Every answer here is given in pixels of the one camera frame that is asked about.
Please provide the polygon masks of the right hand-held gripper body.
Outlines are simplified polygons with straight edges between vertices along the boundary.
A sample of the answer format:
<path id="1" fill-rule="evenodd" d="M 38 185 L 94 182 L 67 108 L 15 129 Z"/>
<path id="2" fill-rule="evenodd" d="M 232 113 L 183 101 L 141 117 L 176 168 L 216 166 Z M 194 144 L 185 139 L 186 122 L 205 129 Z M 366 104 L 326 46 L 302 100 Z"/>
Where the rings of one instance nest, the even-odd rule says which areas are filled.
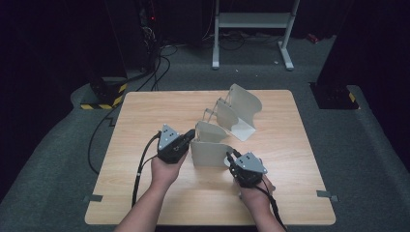
<path id="1" fill-rule="evenodd" d="M 232 157 L 234 163 L 230 166 L 230 173 L 242 188 L 252 189 L 262 181 L 268 172 L 261 159 L 248 152 L 239 158 Z"/>

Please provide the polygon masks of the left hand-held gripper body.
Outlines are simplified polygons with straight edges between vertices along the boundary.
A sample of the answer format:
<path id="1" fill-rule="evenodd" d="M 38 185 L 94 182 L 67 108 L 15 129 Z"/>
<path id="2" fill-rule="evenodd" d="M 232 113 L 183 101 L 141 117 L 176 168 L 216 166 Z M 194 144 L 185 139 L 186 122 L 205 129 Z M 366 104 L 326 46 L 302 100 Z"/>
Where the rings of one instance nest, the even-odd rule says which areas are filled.
<path id="1" fill-rule="evenodd" d="M 184 134 L 180 134 L 169 125 L 164 124 L 158 143 L 158 158 L 165 163 L 177 163 L 188 151 L 189 143 L 183 142 Z"/>

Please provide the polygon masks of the expandable grey metal bookend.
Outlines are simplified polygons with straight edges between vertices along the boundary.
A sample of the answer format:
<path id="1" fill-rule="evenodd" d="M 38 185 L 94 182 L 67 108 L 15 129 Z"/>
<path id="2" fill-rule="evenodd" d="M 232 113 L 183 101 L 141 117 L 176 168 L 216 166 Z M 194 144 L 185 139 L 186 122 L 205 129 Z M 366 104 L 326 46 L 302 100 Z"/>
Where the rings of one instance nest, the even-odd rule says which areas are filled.
<path id="1" fill-rule="evenodd" d="M 223 139 L 230 133 L 240 141 L 247 141 L 255 132 L 255 114 L 262 110 L 261 100 L 232 84 L 225 98 L 216 100 L 212 108 L 204 110 L 202 119 L 195 125 L 196 138 L 190 143 L 195 166 L 224 167 L 226 153 L 233 148 Z"/>

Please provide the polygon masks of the black base with wide hazard stripes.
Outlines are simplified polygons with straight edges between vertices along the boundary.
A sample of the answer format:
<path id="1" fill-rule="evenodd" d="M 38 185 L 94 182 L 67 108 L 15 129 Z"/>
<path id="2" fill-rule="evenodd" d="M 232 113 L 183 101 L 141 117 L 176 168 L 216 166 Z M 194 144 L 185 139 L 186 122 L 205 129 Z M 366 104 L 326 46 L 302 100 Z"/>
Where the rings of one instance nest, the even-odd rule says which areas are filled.
<path id="1" fill-rule="evenodd" d="M 117 107 L 124 97 L 126 83 L 108 82 L 103 86 L 88 85 L 80 101 L 82 109 L 112 109 Z"/>

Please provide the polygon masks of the black base with small hazard stripe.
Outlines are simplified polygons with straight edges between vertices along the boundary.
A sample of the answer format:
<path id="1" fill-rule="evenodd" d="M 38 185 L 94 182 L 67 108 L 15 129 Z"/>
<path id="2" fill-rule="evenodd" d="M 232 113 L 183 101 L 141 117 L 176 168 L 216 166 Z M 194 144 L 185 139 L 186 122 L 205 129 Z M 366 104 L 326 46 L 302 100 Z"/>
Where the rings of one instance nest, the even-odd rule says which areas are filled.
<path id="1" fill-rule="evenodd" d="M 335 87 L 311 82 L 309 87 L 320 109 L 355 110 L 360 108 L 355 96 L 346 86 Z"/>

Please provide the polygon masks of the dark equipment rack with red light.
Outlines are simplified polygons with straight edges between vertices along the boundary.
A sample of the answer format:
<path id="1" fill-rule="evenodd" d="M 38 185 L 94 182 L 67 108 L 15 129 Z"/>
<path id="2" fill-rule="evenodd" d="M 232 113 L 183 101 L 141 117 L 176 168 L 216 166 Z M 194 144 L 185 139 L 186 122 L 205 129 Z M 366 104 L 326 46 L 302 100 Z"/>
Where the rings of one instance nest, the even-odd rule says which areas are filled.
<path id="1" fill-rule="evenodd" d="M 136 0 L 136 4 L 139 7 L 138 15 L 140 18 L 140 28 L 142 30 L 143 43 L 148 56 L 146 70 L 151 72 L 156 65 L 161 40 L 157 1 Z"/>

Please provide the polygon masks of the white metal stand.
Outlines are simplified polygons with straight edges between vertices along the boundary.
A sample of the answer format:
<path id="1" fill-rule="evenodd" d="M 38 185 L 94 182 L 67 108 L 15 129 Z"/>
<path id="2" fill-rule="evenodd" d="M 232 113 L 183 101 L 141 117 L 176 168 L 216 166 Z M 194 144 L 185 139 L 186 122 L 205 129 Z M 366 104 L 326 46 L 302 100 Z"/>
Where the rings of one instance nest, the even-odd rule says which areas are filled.
<path id="1" fill-rule="evenodd" d="M 285 30 L 283 40 L 278 41 L 278 49 L 285 68 L 293 71 L 294 65 L 287 45 L 299 5 L 300 0 L 294 0 L 289 13 L 221 13 L 220 0 L 216 0 L 212 68 L 217 70 L 220 67 L 220 28 L 265 28 Z"/>

